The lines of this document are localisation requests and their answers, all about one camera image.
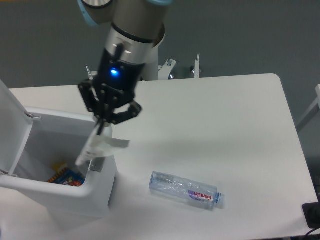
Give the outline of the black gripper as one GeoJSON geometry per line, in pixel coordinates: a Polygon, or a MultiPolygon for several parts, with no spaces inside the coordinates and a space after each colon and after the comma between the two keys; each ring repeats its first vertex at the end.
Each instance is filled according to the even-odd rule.
{"type": "Polygon", "coordinates": [[[107,86],[104,90],[106,94],[105,104],[110,104],[111,100],[114,99],[114,97],[111,96],[112,90],[116,91],[116,97],[118,98],[115,105],[116,109],[129,104],[126,111],[112,113],[107,119],[107,123],[109,124],[121,124],[136,118],[142,111],[142,106],[134,101],[134,98],[135,88],[145,65],[125,62],[121,59],[124,55],[125,49],[123,47],[117,47],[114,55],[105,49],[93,84],[90,79],[83,80],[78,84],[78,89],[87,111],[92,113],[97,119],[97,135],[101,135],[105,127],[104,104],[95,97],[93,92],[94,88],[100,99],[101,91],[103,90],[102,85],[107,86]]]}

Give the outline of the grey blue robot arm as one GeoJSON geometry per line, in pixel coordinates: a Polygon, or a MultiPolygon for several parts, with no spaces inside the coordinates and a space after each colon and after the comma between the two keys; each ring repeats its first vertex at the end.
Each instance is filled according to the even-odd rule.
{"type": "Polygon", "coordinates": [[[96,134],[139,115],[135,88],[155,45],[170,0],[80,0],[90,26],[110,22],[110,30],[95,76],[79,85],[87,110],[97,119],[96,134]]]}

